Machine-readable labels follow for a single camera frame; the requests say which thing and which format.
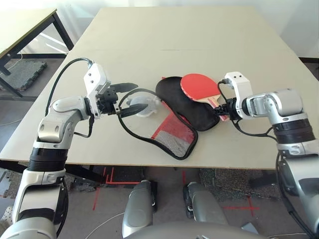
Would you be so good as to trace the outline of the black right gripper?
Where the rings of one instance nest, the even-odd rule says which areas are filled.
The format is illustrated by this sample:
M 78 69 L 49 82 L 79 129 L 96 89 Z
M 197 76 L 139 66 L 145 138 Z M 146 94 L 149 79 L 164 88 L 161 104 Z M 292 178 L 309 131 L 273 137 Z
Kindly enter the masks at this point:
M 221 117 L 225 117 L 227 113 L 230 120 L 237 120 L 236 98 L 227 99 L 225 104 L 217 106 L 215 113 Z

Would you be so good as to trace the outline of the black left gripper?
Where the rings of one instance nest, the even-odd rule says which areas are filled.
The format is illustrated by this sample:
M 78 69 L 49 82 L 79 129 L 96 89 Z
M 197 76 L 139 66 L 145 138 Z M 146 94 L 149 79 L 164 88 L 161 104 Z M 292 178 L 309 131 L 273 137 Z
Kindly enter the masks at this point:
M 143 111 L 148 107 L 148 104 L 134 104 L 124 109 L 120 105 L 118 105 L 118 107 L 114 106 L 118 100 L 117 93 L 129 92 L 137 87 L 138 85 L 134 83 L 119 83 L 110 85 L 109 89 L 107 89 L 103 94 L 98 94 L 96 96 L 99 112 L 101 114 L 107 115 L 116 114 L 118 117 L 130 117 Z

